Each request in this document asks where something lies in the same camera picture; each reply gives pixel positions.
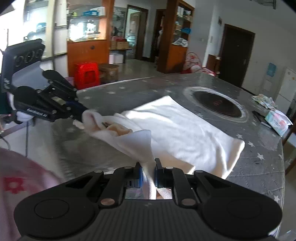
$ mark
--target picture on wall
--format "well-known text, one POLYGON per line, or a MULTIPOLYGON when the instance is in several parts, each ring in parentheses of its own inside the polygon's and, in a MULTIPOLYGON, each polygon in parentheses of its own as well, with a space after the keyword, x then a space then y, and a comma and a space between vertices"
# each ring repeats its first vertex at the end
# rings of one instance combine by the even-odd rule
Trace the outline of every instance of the picture on wall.
POLYGON ((112 17, 112 36, 124 36, 126 8, 114 7, 112 17))

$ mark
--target doorway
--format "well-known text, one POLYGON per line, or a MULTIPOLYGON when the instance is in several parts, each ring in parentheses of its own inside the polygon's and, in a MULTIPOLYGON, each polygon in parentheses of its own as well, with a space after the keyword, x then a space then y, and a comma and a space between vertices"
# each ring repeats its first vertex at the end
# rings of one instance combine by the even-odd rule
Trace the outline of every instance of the doorway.
POLYGON ((220 49, 219 78, 237 87, 244 81, 252 53, 255 33, 225 24, 220 49))
POLYGON ((129 42, 126 59, 142 60, 148 9, 128 5, 125 38, 129 42))
POLYGON ((154 21, 153 38, 151 43, 150 61, 154 62, 155 57, 159 55, 159 46, 163 30, 163 21, 165 17, 165 9, 157 9, 154 21))

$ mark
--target screw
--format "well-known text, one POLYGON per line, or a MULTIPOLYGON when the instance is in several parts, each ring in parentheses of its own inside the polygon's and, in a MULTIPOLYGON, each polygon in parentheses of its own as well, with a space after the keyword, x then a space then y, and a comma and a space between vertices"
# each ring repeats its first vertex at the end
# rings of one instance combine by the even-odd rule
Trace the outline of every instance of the screw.
POLYGON ((193 206, 196 204, 196 201, 192 198, 185 198, 181 201, 184 206, 193 206))
POLYGON ((104 206, 111 206, 115 203, 115 200, 112 198, 104 198, 101 200, 101 204, 104 206))

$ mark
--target blue container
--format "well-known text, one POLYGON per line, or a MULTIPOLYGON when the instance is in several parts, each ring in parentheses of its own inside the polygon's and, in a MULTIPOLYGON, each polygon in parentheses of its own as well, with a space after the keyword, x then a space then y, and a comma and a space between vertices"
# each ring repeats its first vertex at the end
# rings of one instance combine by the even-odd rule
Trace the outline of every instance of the blue container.
POLYGON ((83 16, 98 16, 99 13, 96 10, 90 10, 82 13, 83 16))

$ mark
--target table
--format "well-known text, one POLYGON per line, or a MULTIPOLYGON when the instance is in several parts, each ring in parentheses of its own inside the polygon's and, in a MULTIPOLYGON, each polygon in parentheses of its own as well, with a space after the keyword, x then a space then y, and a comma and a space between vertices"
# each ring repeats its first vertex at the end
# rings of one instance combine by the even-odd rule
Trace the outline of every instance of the table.
MULTIPOLYGON (((79 101, 101 115, 121 113, 165 95, 226 134, 243 139, 245 148, 227 180, 269 196, 283 208, 285 170, 281 138, 253 117, 253 110, 263 115, 268 110, 253 101, 248 92, 204 73, 118 81, 78 92, 79 101), (229 121, 195 105, 183 94, 186 87, 194 86, 211 88, 235 99, 248 111, 247 121, 229 121)), ((112 164, 120 160, 123 167, 135 163, 108 144, 74 128, 72 120, 59 119, 53 125, 55 145, 62 153, 60 165, 68 179, 96 169, 111 171, 110 165, 104 164, 106 159, 112 160, 112 164)))

